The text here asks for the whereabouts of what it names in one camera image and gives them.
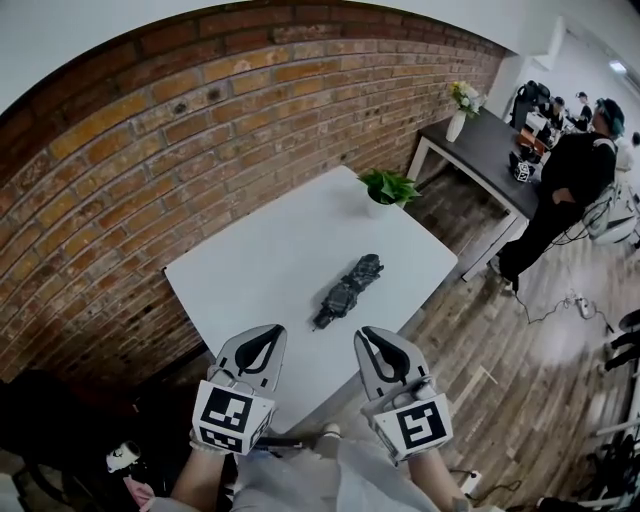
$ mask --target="table leg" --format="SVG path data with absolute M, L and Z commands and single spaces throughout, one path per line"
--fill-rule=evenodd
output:
M 479 255 L 476 254 L 476 257 L 473 258 L 475 262 L 471 265 L 469 270 L 465 272 L 462 279 L 469 281 L 473 276 L 486 267 L 489 260 L 498 254 L 498 251 L 502 249 L 507 242 L 510 242 L 515 238 L 516 235 L 519 234 L 519 231 L 523 230 L 526 223 L 527 220 L 524 217 L 516 215 L 515 213 L 509 213 L 507 218 L 498 225 L 496 230 L 494 230 L 494 233 L 497 231 L 501 234 L 494 242 L 491 243 L 488 249 L 482 251 Z
M 409 172 L 407 173 L 407 178 L 409 178 L 410 180 L 415 180 L 418 177 L 428 151 L 429 143 L 427 142 L 427 139 L 425 139 L 424 137 L 420 137 L 420 143 L 418 144 L 418 149 L 416 149 L 416 152 L 413 155 L 411 167 L 409 167 Z

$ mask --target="wooden floor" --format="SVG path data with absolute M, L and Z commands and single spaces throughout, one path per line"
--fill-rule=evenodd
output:
M 453 168 L 423 194 L 407 211 L 459 257 L 505 215 Z M 519 296 L 538 318 L 572 291 L 581 293 L 617 325 L 640 307 L 638 270 L 628 247 L 576 241 L 552 248 L 524 273 Z M 585 321 L 575 306 L 560 306 L 528 325 L 523 307 L 491 271 L 469 283 L 458 275 L 424 304 L 408 334 L 452 404 L 455 437 L 443 449 L 445 459 L 449 467 L 480 471 L 476 495 L 521 480 L 516 492 L 496 491 L 487 500 L 503 508 L 543 495 L 569 497 L 588 481 L 590 433 L 626 412 L 629 367 L 604 378 L 596 371 L 606 339 L 600 316 Z

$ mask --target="backpack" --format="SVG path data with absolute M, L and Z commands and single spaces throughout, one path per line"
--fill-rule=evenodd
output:
M 593 149 L 606 145 L 617 154 L 617 148 L 608 138 L 597 139 Z M 620 242 L 631 235 L 637 224 L 633 192 L 626 183 L 615 179 L 591 203 L 582 216 L 589 238 L 596 244 Z

